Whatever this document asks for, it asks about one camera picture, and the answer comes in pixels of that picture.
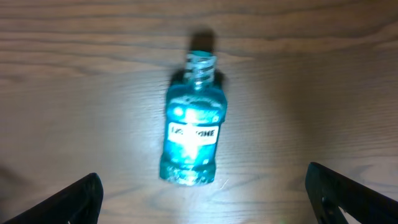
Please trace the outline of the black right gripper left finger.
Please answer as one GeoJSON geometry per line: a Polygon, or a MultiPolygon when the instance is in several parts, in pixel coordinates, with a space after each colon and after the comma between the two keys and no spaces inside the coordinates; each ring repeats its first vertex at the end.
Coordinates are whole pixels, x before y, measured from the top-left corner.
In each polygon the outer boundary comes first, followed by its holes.
{"type": "Polygon", "coordinates": [[[97,224],[102,201],[101,179],[90,173],[4,224],[97,224]]]}

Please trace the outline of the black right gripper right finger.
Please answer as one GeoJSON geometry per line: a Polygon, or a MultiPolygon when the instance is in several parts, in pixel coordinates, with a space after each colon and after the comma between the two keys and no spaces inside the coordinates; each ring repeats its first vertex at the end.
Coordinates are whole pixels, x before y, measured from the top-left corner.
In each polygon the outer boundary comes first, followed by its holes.
{"type": "Polygon", "coordinates": [[[319,163],[308,165],[305,189],[318,223],[397,223],[397,201],[319,163]]]}

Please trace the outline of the blue Listerine mouthwash bottle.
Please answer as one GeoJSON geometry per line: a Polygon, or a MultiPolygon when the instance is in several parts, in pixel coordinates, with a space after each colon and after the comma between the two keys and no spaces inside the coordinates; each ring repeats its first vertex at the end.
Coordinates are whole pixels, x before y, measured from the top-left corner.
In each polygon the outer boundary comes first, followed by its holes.
{"type": "Polygon", "coordinates": [[[165,102],[165,137],[159,176],[194,186],[212,183],[216,149],[226,117],[227,99],[215,83],[216,56],[192,50],[182,82],[169,87],[165,102]]]}

